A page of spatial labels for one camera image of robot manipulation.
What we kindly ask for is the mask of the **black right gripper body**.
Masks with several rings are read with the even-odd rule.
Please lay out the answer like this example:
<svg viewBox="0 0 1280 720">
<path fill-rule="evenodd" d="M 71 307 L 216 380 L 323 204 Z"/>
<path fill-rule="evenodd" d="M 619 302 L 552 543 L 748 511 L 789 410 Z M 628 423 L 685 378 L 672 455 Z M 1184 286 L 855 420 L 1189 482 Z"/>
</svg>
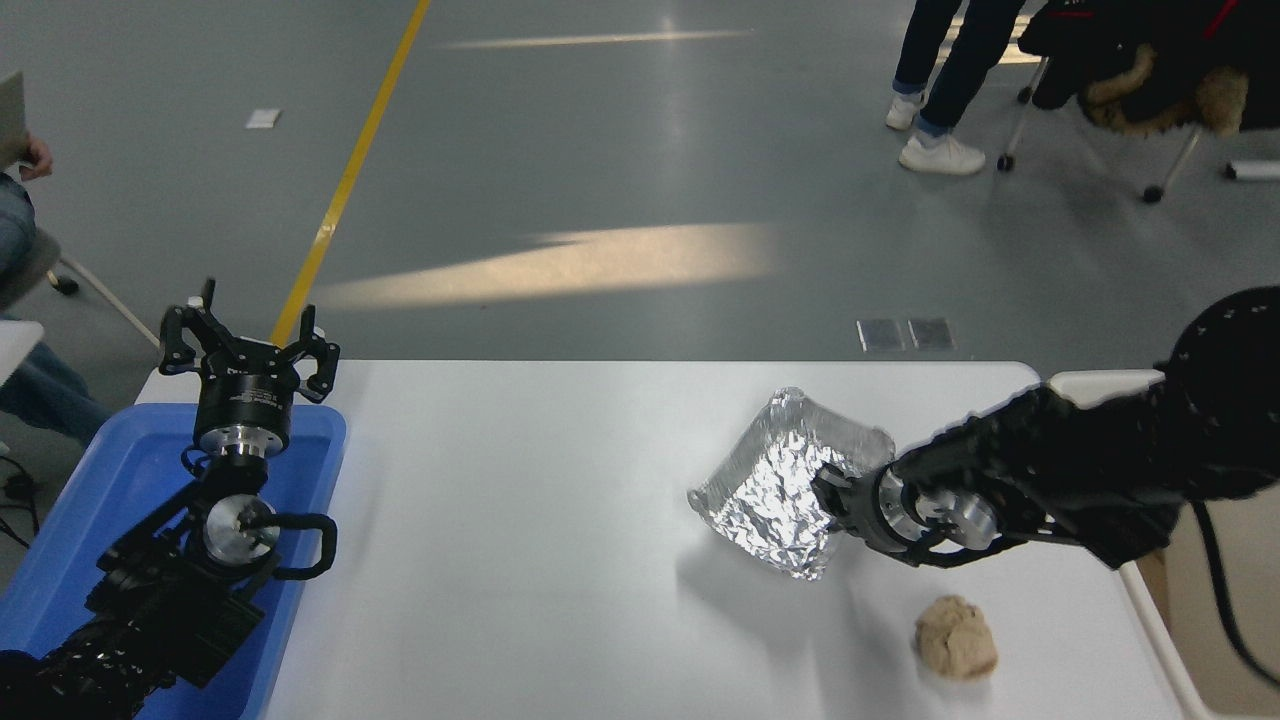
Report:
<svg viewBox="0 0 1280 720">
<path fill-rule="evenodd" d="M 886 530 L 884 518 L 879 506 L 879 480 L 883 466 L 873 468 L 863 474 L 837 469 L 836 482 L 840 502 L 844 506 L 840 524 L 864 544 L 878 553 L 892 553 L 893 539 Z"/>
</svg>

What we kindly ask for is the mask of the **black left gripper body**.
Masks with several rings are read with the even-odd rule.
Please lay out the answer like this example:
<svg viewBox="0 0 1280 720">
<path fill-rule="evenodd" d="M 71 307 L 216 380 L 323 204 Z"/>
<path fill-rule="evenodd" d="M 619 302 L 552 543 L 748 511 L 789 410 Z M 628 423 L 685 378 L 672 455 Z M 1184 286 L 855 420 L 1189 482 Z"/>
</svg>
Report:
<svg viewBox="0 0 1280 720">
<path fill-rule="evenodd" d="M 230 427 L 253 427 L 275 436 L 291 433 L 296 369 L 280 361 L 252 357 L 250 366 L 230 365 L 225 354 L 200 361 L 201 388 L 195 420 L 196 436 Z"/>
</svg>

